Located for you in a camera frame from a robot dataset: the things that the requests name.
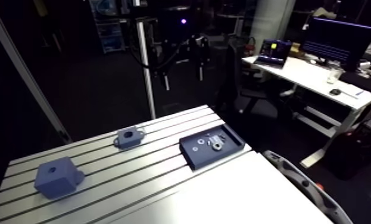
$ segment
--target computer mouse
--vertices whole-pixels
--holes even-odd
[[[330,95],[337,96],[341,94],[341,91],[339,89],[333,89],[330,91]]]

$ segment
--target paper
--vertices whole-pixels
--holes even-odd
[[[351,97],[358,97],[360,94],[364,92],[364,90],[360,89],[351,84],[347,84],[340,89],[343,93],[350,95]]]

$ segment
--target black tray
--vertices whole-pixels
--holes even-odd
[[[244,148],[245,141],[228,125],[180,139],[180,149],[192,170],[202,168]]]

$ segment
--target metal washer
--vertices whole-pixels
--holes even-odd
[[[200,144],[200,145],[203,145],[203,144],[205,144],[205,140],[203,140],[203,139],[198,139],[198,144]]]

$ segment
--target vertical metal pole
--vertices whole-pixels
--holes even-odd
[[[199,81],[203,81],[203,68],[199,67]]]
[[[49,121],[52,123],[53,127],[59,133],[61,139],[66,144],[71,143],[72,140],[70,138],[70,135],[68,135],[64,126],[61,124],[59,118],[53,111],[52,107],[49,105],[48,100],[45,98],[38,84],[32,77],[30,70],[27,68],[26,64],[21,58],[21,55],[18,53],[1,19],[0,19],[0,41],[4,49],[6,50],[6,53],[10,57],[10,60],[13,62],[15,69],[17,69],[24,83],[29,88],[31,94],[34,96],[35,100],[37,101],[37,103],[39,104],[42,111],[49,119]]]
[[[134,3],[134,6],[141,5],[140,0],[133,0],[133,3]],[[141,49],[141,60],[143,64],[148,65],[148,52],[146,51],[144,23],[142,22],[136,23],[136,29],[138,31],[139,48]],[[149,112],[151,113],[151,118],[156,119],[155,102],[153,99],[153,89],[152,89],[152,83],[151,83],[151,74],[149,72],[149,69],[147,68],[144,68],[144,79],[145,79],[145,86],[146,86],[146,94],[148,95]]]
[[[166,86],[166,90],[170,90],[170,85],[169,85],[169,78],[167,76],[164,76],[164,84]]]
[[[366,7],[366,4],[367,4],[367,0],[364,0],[363,4],[361,5],[361,8],[360,8],[360,11],[359,11],[359,14],[357,14],[357,17],[355,19],[355,23],[358,23],[359,20],[360,20],[360,16],[364,10],[364,8]]]

